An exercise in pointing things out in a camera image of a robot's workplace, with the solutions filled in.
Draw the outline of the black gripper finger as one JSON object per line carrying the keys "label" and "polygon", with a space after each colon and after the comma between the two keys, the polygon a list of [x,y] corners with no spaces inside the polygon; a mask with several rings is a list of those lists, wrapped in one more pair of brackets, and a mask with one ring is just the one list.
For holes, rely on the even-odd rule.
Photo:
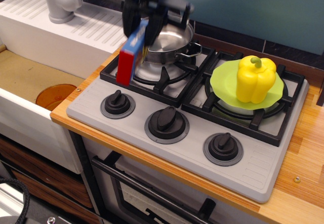
{"label": "black gripper finger", "polygon": [[124,0],[122,20],[124,34],[129,37],[137,29],[141,21],[138,0]]}
{"label": "black gripper finger", "polygon": [[148,25],[145,29],[144,46],[149,47],[154,44],[162,28],[168,22],[168,10],[157,9],[148,15]]}

